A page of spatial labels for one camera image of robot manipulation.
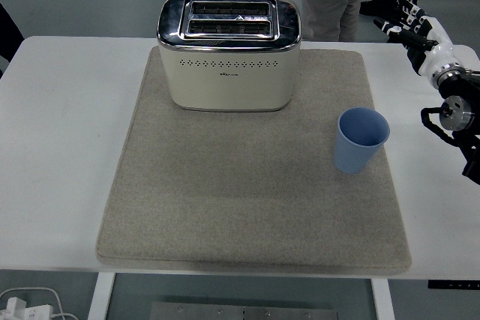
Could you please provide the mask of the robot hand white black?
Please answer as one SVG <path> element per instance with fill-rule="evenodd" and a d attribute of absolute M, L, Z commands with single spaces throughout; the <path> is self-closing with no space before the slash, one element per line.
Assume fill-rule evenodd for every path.
<path fill-rule="evenodd" d="M 397 0 L 397 7 L 373 23 L 389 40 L 406 49 L 413 70 L 431 76 L 444 64 L 454 63 L 453 43 L 437 18 L 407 0 Z"/>

